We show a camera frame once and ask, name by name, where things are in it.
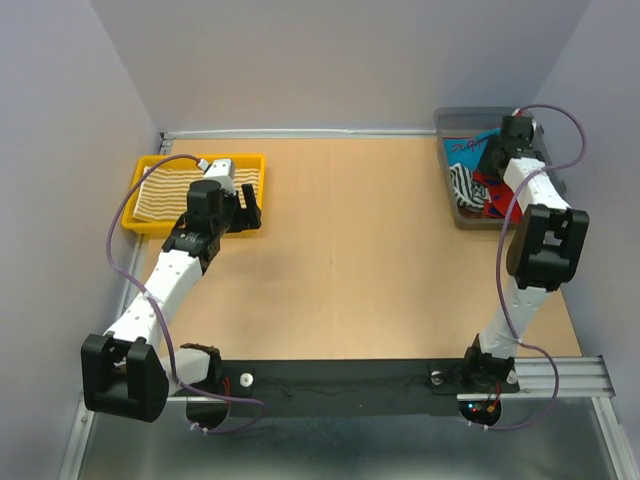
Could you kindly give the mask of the yellow striped towel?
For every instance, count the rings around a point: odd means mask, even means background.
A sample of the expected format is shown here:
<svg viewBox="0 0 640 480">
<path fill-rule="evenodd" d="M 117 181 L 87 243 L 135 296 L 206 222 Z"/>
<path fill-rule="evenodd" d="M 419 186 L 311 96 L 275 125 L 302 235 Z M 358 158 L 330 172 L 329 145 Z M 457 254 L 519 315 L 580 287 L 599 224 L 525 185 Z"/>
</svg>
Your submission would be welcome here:
<svg viewBox="0 0 640 480">
<path fill-rule="evenodd" d="M 132 206 L 125 209 L 128 218 L 138 223 L 175 222 L 186 210 L 190 184 L 203 176 L 194 169 L 156 170 L 137 190 Z"/>
</svg>

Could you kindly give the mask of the turquoise red patterned towel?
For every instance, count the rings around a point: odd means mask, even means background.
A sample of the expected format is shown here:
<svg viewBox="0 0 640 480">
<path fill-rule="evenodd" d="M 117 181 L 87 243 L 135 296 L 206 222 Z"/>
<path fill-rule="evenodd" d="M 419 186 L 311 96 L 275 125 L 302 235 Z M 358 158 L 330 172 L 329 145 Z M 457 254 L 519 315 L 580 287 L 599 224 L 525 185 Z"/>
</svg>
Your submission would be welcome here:
<svg viewBox="0 0 640 480">
<path fill-rule="evenodd" d="M 485 151 L 488 139 L 498 135 L 500 128 L 482 131 L 472 136 L 445 136 L 443 146 L 448 166 L 460 164 L 475 171 Z"/>
</svg>

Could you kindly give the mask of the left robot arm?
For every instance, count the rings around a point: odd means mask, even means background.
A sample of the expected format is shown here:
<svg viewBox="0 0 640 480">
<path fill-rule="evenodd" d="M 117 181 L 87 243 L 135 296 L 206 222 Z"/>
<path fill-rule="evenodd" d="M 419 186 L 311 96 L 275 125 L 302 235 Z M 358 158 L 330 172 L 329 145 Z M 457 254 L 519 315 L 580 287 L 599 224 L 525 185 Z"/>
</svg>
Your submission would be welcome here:
<svg viewBox="0 0 640 480">
<path fill-rule="evenodd" d="M 91 411 L 153 422 L 182 389 L 234 400 L 217 348 L 187 343 L 164 359 L 157 351 L 171 341 L 168 325 L 219 253 L 222 237 L 259 229 L 261 210 L 250 184 L 231 192 L 218 180 L 198 180 L 186 199 L 147 281 L 131 281 L 138 290 L 132 303 L 81 346 L 84 403 Z"/>
</svg>

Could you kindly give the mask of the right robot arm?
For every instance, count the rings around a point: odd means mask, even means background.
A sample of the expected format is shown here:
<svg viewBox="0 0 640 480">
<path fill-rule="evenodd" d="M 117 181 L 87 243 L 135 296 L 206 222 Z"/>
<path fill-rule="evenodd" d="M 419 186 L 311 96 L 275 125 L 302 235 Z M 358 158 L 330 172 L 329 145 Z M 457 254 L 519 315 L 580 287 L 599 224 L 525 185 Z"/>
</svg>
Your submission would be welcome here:
<svg viewBox="0 0 640 480">
<path fill-rule="evenodd" d="M 520 221 L 511 239 L 502 237 L 496 272 L 499 307 L 474 339 L 460 366 L 463 385 L 482 390 L 513 380 L 515 356 L 539 307 L 573 279 L 589 227 L 586 211 L 572 208 L 552 182 L 552 166 L 534 148 L 535 120 L 517 109 L 504 117 L 480 161 L 511 190 L 505 217 Z"/>
</svg>

